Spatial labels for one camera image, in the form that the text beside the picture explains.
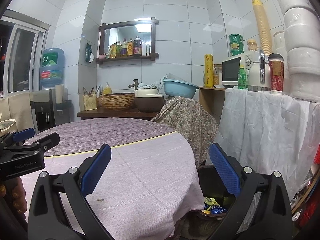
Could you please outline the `white microwave oven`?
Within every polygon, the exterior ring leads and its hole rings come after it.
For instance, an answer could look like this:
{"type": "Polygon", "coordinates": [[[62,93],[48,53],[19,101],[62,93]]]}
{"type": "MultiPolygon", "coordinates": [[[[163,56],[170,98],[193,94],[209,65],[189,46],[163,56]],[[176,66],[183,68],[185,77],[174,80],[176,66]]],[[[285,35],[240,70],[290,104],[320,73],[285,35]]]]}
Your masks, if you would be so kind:
{"type": "Polygon", "coordinates": [[[259,61],[259,53],[255,50],[250,50],[235,56],[231,56],[222,61],[222,85],[237,86],[238,72],[241,65],[248,74],[254,62],[259,61]]]}

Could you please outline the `green instant noodle cups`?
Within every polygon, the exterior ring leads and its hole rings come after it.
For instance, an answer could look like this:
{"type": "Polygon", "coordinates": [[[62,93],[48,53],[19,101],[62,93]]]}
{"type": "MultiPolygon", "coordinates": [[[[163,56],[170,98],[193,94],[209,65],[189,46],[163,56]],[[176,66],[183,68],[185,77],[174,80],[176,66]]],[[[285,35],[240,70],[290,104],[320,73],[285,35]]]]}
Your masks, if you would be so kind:
{"type": "Polygon", "coordinates": [[[230,34],[228,38],[231,56],[239,55],[244,52],[244,43],[242,35],[230,34]]]}

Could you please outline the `yellow wrap roll box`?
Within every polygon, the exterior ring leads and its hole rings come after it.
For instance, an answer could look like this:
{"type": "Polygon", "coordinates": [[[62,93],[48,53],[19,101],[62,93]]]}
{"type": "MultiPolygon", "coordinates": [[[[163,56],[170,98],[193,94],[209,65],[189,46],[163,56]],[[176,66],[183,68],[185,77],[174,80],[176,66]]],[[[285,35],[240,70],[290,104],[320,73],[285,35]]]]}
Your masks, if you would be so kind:
{"type": "Polygon", "coordinates": [[[213,87],[214,85],[213,71],[213,55],[206,54],[204,56],[204,86],[213,87]]]}

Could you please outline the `light blue plastic basin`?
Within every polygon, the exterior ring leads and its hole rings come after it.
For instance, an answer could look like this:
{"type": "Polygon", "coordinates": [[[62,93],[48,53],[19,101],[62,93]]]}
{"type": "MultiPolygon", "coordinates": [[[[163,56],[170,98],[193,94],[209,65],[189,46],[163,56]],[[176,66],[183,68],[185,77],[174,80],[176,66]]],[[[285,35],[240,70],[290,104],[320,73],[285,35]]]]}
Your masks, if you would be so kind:
{"type": "Polygon", "coordinates": [[[168,96],[181,96],[192,99],[199,86],[185,81],[164,79],[164,92],[168,96]]]}

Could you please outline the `floral cloth cover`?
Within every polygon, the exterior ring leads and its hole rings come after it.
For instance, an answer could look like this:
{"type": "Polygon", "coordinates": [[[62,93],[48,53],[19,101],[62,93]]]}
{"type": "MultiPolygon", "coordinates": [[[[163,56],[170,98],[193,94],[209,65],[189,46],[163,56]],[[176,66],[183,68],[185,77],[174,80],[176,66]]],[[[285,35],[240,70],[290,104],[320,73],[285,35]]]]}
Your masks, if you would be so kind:
{"type": "Polygon", "coordinates": [[[198,101],[181,96],[169,97],[152,121],[166,125],[184,136],[193,150],[197,167],[206,162],[219,124],[198,101]]]}

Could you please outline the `red paper cup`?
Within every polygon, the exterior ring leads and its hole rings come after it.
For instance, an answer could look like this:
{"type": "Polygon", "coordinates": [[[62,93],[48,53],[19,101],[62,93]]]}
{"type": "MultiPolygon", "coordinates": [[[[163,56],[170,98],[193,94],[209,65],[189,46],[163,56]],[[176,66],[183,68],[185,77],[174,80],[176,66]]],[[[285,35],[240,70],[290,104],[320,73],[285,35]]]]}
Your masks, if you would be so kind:
{"type": "Polygon", "coordinates": [[[271,90],[282,93],[284,87],[284,58],[278,53],[268,56],[271,75],[271,90]]]}

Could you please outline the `yellow soap dispenser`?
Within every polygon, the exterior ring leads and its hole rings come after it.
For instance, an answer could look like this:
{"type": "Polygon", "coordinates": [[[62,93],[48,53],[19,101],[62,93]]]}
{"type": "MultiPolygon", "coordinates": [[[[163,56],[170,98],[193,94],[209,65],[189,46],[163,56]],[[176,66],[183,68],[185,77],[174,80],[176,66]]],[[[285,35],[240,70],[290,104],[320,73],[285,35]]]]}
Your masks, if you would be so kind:
{"type": "Polygon", "coordinates": [[[109,85],[109,83],[107,82],[105,87],[103,88],[103,95],[108,95],[112,93],[112,89],[109,85]]]}

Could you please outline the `blue water jug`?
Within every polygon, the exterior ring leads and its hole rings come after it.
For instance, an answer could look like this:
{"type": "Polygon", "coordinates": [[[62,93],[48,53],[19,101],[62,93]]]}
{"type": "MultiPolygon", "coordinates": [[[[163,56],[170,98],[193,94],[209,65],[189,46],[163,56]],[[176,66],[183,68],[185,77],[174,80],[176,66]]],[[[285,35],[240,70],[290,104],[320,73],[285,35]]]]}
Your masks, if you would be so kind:
{"type": "Polygon", "coordinates": [[[42,53],[40,67],[41,89],[55,88],[63,84],[63,72],[65,66],[64,51],[60,48],[48,48],[42,53]]]}

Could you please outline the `blue snack wrapper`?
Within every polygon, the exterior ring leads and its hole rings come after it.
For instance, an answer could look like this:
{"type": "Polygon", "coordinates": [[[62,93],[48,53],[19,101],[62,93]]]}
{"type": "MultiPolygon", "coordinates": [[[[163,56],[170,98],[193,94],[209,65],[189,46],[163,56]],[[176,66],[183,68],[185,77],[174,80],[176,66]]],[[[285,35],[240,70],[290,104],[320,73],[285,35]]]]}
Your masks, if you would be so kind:
{"type": "Polygon", "coordinates": [[[212,205],[205,204],[204,210],[202,210],[202,212],[208,215],[220,215],[220,214],[226,213],[227,210],[224,207],[221,207],[216,204],[212,204],[212,205]]]}

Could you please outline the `sliding window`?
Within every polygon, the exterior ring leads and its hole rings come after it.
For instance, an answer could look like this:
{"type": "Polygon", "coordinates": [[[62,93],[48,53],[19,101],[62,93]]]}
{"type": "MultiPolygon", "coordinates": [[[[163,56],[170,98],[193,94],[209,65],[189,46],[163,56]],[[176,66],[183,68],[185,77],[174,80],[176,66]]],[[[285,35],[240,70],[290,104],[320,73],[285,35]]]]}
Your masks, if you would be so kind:
{"type": "Polygon", "coordinates": [[[40,90],[40,66],[49,25],[7,9],[1,17],[3,97],[40,90]]]}

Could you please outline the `tall paper cup stack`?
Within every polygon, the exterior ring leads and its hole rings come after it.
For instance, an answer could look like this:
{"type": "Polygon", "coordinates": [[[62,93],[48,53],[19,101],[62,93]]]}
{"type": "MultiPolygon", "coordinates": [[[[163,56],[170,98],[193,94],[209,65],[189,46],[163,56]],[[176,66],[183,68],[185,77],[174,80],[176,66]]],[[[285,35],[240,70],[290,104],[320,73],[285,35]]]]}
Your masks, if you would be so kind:
{"type": "Polygon", "coordinates": [[[272,54],[272,37],[267,15],[261,0],[251,0],[260,37],[260,48],[265,55],[272,54]]]}

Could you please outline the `white sheet cover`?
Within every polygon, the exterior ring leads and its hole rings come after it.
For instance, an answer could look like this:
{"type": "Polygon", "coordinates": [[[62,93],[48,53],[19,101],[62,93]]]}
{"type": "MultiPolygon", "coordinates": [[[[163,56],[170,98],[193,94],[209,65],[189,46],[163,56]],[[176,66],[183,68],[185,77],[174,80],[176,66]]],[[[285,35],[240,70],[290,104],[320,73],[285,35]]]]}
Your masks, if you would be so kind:
{"type": "Polygon", "coordinates": [[[288,95],[227,89],[214,141],[257,173],[279,171],[293,199],[319,147],[319,104],[288,95]]]}

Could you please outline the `dark trash bin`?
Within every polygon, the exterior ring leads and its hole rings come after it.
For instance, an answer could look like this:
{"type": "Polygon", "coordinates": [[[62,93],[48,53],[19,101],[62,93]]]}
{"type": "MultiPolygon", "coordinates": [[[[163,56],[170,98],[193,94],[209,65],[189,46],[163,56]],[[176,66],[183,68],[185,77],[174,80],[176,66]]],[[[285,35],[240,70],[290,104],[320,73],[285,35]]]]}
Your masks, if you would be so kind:
{"type": "Polygon", "coordinates": [[[228,193],[214,166],[201,166],[197,172],[204,206],[187,214],[182,230],[185,239],[207,239],[235,202],[235,196],[228,193]]]}

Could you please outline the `dark soy sauce bottle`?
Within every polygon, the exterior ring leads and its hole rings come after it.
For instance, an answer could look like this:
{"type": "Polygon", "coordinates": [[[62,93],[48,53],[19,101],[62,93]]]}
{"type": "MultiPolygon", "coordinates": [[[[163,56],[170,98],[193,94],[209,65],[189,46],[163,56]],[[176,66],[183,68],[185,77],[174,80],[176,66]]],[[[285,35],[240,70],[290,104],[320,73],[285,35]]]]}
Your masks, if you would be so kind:
{"type": "Polygon", "coordinates": [[[136,36],[133,41],[133,56],[141,56],[142,55],[142,41],[139,36],[136,36]]]}

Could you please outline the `brown white rice cooker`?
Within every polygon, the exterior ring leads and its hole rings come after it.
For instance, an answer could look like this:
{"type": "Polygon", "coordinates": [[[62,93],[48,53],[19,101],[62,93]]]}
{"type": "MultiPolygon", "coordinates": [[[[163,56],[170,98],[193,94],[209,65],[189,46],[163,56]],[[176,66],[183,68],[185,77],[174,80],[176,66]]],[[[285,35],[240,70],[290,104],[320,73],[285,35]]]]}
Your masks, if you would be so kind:
{"type": "Polygon", "coordinates": [[[140,112],[159,112],[164,105],[164,95],[157,88],[138,89],[135,104],[140,112]]]}

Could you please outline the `wooden counter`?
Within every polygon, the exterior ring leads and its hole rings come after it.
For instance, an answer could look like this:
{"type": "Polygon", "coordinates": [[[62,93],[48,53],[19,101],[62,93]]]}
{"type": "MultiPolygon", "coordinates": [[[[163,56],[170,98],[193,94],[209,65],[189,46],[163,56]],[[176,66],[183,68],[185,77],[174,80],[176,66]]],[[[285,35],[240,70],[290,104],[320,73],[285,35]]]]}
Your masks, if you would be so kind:
{"type": "Polygon", "coordinates": [[[111,111],[103,107],[89,111],[80,111],[77,117],[81,120],[94,119],[94,118],[133,118],[142,120],[153,119],[158,112],[140,112],[138,108],[124,109],[121,111],[111,111]]]}

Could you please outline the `yellow snack packet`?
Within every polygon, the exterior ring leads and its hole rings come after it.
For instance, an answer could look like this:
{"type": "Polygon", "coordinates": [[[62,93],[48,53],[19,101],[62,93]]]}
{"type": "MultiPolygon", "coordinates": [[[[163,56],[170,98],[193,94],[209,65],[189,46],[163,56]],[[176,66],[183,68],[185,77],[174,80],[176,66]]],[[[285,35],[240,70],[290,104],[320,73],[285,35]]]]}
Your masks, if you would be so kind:
{"type": "Polygon", "coordinates": [[[204,197],[204,204],[208,206],[216,205],[219,206],[220,204],[214,198],[204,197]]]}

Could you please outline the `purple table cloth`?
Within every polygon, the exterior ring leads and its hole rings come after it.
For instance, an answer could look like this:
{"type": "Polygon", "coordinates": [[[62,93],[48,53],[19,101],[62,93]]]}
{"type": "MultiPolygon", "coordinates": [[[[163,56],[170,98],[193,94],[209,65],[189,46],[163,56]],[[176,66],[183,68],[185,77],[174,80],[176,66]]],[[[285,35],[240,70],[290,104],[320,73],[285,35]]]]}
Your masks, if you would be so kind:
{"type": "Polygon", "coordinates": [[[115,239],[166,239],[178,222],[203,208],[194,153],[173,129],[151,121],[97,118],[49,130],[60,143],[46,153],[49,174],[79,166],[103,144],[111,161],[94,192],[91,208],[115,239]]]}

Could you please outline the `brass faucet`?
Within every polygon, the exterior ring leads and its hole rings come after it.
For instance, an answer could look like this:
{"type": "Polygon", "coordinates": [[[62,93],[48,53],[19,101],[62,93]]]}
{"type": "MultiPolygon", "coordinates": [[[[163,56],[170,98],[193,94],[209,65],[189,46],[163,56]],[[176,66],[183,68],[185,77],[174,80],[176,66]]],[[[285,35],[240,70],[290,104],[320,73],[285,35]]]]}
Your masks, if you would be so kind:
{"type": "Polygon", "coordinates": [[[138,79],[134,79],[134,80],[133,80],[133,84],[128,85],[127,87],[128,87],[128,88],[133,88],[134,90],[137,90],[137,89],[138,89],[138,86],[139,86],[139,80],[138,80],[138,79]]]}

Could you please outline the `white bowl stack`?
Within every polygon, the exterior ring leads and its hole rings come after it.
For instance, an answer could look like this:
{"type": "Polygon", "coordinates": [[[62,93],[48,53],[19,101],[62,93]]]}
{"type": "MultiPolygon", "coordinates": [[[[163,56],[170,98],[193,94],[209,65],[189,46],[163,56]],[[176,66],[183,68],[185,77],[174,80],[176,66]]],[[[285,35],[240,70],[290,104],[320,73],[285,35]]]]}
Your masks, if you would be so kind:
{"type": "Polygon", "coordinates": [[[319,103],[319,16],[309,0],[277,0],[285,22],[290,94],[319,103]]]}

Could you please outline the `wooden framed mirror shelf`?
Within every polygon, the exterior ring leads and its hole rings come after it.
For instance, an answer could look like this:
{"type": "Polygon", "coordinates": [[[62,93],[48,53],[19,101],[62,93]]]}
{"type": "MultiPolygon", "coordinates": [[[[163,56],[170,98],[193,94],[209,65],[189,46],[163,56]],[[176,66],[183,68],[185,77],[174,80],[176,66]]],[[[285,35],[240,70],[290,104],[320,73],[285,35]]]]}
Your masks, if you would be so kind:
{"type": "Polygon", "coordinates": [[[99,27],[99,54],[97,64],[105,62],[158,58],[156,52],[156,25],[154,17],[138,18],[132,21],[106,24],[99,27]],[[142,55],[133,56],[133,41],[139,36],[142,41],[142,55]]]}

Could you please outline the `beige utensil holder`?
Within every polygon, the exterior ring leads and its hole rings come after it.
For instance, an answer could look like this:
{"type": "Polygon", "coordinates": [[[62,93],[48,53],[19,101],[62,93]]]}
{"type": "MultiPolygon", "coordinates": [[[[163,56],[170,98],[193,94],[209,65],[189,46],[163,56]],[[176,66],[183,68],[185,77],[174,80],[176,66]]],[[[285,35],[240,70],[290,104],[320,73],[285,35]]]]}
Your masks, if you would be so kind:
{"type": "Polygon", "coordinates": [[[95,94],[84,95],[83,102],[85,111],[97,109],[97,96],[95,94]]]}

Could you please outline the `green soda bottle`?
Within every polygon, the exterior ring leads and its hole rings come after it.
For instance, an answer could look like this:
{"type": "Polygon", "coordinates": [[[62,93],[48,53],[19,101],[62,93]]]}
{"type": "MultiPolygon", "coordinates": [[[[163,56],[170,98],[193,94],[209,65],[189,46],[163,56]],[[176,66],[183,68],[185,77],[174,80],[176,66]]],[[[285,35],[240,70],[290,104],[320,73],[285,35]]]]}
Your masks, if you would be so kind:
{"type": "Polygon", "coordinates": [[[242,64],[238,71],[238,89],[247,89],[247,72],[242,64]]]}

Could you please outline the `water dispenser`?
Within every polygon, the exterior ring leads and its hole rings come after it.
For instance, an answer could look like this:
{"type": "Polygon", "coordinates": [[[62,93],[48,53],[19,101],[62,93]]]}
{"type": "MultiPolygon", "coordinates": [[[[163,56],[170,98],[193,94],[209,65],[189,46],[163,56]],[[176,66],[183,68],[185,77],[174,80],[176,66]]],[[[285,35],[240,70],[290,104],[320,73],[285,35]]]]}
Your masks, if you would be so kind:
{"type": "Polygon", "coordinates": [[[71,121],[69,109],[72,107],[72,101],[64,100],[62,103],[56,103],[55,88],[33,92],[30,105],[31,109],[35,110],[39,132],[71,121]]]}

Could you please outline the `woven basket sink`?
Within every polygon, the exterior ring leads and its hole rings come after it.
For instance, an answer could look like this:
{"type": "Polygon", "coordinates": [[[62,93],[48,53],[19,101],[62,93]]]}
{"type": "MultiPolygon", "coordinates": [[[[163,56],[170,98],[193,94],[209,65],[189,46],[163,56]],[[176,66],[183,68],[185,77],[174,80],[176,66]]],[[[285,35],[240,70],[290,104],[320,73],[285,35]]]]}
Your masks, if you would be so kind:
{"type": "Polygon", "coordinates": [[[114,93],[101,95],[99,102],[104,109],[109,111],[122,111],[135,107],[134,93],[114,93]]]}

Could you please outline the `white electric kettle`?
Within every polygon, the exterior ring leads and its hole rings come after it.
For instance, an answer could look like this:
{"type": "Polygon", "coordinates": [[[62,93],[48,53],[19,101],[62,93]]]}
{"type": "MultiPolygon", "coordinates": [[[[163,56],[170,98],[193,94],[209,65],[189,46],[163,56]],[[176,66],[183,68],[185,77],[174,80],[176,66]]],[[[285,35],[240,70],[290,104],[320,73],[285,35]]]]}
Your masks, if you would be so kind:
{"type": "Polygon", "coordinates": [[[262,49],[258,50],[259,60],[253,62],[248,74],[248,90],[252,92],[271,91],[269,62],[262,49]]]}

